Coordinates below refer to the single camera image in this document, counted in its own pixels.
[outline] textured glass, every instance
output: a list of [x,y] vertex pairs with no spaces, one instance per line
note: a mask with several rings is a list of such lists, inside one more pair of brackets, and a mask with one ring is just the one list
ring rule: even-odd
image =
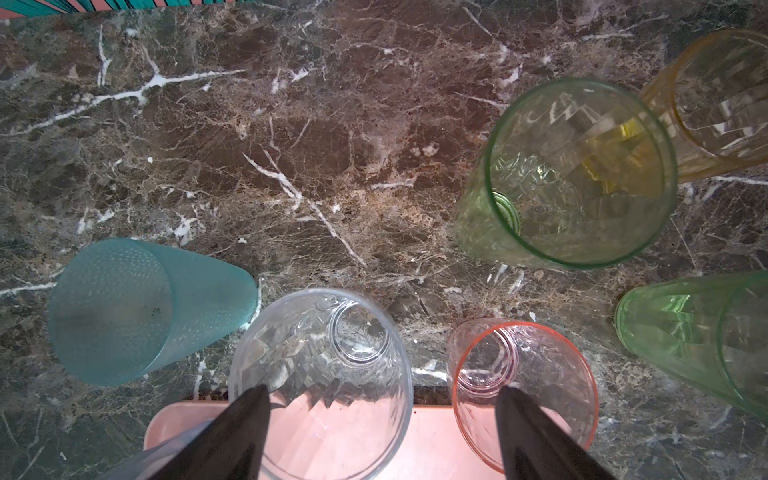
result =
[[504,471],[495,403],[502,386],[529,394],[584,449],[598,427],[598,389],[586,360],[565,337],[537,323],[476,319],[446,348],[453,411],[472,450]]
[[677,378],[768,419],[768,272],[642,286],[616,309],[621,342]]
[[117,385],[232,333],[256,311],[245,270],[128,238],[84,248],[51,292],[48,333],[79,379]]
[[667,125],[680,182],[768,159],[768,37],[723,30],[695,41],[641,97]]
[[605,266],[653,241],[676,196],[669,137],[640,99],[566,79],[504,113],[459,201],[455,233],[486,260]]
[[230,401],[259,384],[273,406],[261,465],[272,478],[373,478],[413,408],[392,317],[345,290],[301,290],[254,320],[232,362]]

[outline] frosted teal cup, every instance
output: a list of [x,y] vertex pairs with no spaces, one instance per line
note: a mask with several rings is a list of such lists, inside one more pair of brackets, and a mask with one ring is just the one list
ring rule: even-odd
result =
[[118,385],[232,333],[258,299],[253,277],[237,266],[156,243],[103,240],[59,276],[48,333],[72,375]]

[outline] pink plastic tray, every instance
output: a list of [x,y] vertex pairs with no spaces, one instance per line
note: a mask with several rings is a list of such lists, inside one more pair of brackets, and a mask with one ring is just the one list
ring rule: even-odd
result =
[[[147,427],[144,450],[200,422],[215,419],[228,405],[228,402],[199,401],[165,407]],[[469,448],[458,430],[451,407],[416,406],[395,458],[376,477],[377,480],[401,478],[501,480],[504,475],[487,466]],[[259,479],[267,480],[264,474],[259,475]]]

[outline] light green glass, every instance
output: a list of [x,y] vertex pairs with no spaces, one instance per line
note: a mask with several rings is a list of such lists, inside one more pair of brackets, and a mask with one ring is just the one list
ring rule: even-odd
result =
[[768,419],[768,272],[636,288],[619,302],[616,332],[655,366]]
[[595,268],[649,245],[677,197],[674,149],[638,97],[567,78],[496,124],[458,203],[460,247],[522,266]]

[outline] marble countertop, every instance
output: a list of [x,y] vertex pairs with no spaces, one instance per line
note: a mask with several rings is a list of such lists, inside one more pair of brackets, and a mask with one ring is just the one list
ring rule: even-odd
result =
[[446,400],[456,323],[533,319],[590,363],[591,453],[618,478],[767,477],[766,426],[632,356],[612,316],[635,286],[766,268],[768,168],[681,185],[660,239],[602,270],[483,263],[450,229],[511,100],[565,75],[638,91],[722,27],[767,32],[768,7],[286,0],[0,23],[0,478],[94,478],[141,450],[163,406],[226,392],[239,333],[112,388],[56,362],[48,289],[108,237],[241,266],[265,303],[369,294],[406,341],[419,402]]

